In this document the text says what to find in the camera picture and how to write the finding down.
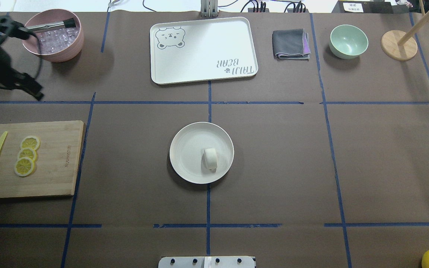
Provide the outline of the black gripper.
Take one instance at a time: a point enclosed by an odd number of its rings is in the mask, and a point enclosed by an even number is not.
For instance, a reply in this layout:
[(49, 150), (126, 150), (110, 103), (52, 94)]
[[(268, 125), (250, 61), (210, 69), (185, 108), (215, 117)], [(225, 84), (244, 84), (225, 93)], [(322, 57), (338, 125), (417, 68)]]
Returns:
[(41, 92), (42, 86), (35, 78), (29, 74), (23, 74), (15, 71), (11, 66), (9, 54), (0, 48), (0, 84), (9, 89), (18, 88), (41, 101), (44, 94)]

